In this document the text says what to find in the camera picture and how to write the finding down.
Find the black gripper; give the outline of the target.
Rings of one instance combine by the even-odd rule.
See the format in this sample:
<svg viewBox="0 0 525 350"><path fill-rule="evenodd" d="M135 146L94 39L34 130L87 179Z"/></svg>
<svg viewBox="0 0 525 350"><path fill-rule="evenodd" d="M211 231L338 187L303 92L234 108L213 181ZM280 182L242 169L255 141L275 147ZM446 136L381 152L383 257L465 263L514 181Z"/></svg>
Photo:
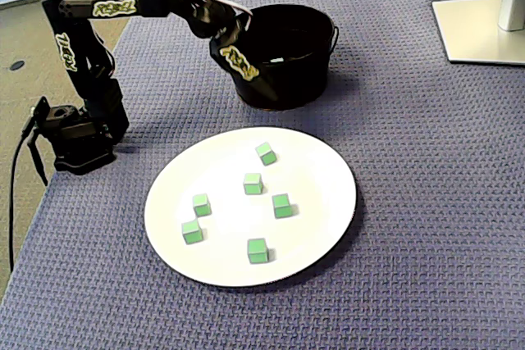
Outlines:
<svg viewBox="0 0 525 350"><path fill-rule="evenodd" d="M258 77L259 69L241 49L253 12L231 0L193 0L192 7L190 29L195 36L210 39L212 58L227 72L244 81L251 82Z"/></svg>

